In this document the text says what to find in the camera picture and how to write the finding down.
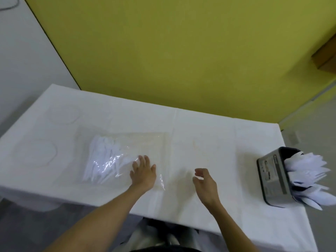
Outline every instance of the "gray cord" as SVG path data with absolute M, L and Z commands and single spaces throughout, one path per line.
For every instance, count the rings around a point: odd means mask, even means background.
M 0 11 L 14 9 L 14 8 L 16 8 L 17 6 L 19 6 L 19 4 L 20 4 L 20 0 L 17 0 L 17 3 L 14 4 L 13 6 L 11 6 L 11 7 L 7 7 L 7 8 L 0 8 Z

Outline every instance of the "white tablecloth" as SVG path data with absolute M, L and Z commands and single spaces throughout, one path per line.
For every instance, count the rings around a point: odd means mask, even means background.
M 45 122 L 48 129 L 34 127 Z M 200 203 L 191 177 L 206 167 L 221 202 L 254 242 L 287 251 L 317 251 L 303 206 L 268 206 L 261 194 L 256 159 L 284 146 L 277 124 L 180 110 L 52 85 L 0 139 L 0 187 L 86 205 L 100 206 L 124 189 L 65 182 L 73 174 L 76 131 L 95 126 L 109 133 L 167 132 L 172 138 L 166 190 L 147 192 L 131 213 L 219 233 Z M 22 159 L 22 148 L 45 145 L 41 166 Z M 48 147 L 57 154 L 48 161 Z

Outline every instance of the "circular mark on table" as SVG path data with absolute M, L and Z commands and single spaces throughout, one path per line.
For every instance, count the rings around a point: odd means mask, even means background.
M 81 116 L 80 109 L 75 105 L 62 105 L 51 108 L 50 120 L 58 125 L 69 125 Z
M 50 140 L 25 142 L 16 150 L 15 158 L 28 167 L 41 167 L 49 164 L 57 155 L 57 147 Z

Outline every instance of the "table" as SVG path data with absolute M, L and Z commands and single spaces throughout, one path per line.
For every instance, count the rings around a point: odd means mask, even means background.
M 280 209 L 266 205 L 262 198 L 256 159 L 284 146 L 277 124 L 51 85 L 1 137 L 0 187 L 56 202 L 93 206 L 107 203 L 123 192 L 123 189 L 83 184 L 72 178 L 67 166 L 73 160 L 76 131 L 80 126 L 95 126 L 109 133 L 171 135 L 166 190 L 147 192 L 131 213 L 219 233 L 217 223 L 197 198 L 192 184 L 194 169 L 206 167 L 217 182 L 224 207 L 255 243 L 286 251 L 317 251 L 303 206 Z M 52 146 L 45 144 L 49 140 Z M 22 159 L 20 153 L 21 148 L 34 151 L 36 141 L 43 145 L 39 152 L 32 153 L 36 154 L 33 162 L 38 159 L 42 163 L 38 167 L 30 166 L 32 160 Z M 57 154 L 48 161 L 48 148 L 53 146 Z

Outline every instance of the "brown object on wall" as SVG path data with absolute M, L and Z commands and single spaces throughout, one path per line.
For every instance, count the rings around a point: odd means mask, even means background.
M 312 55 L 317 69 L 336 74 L 336 34 Z

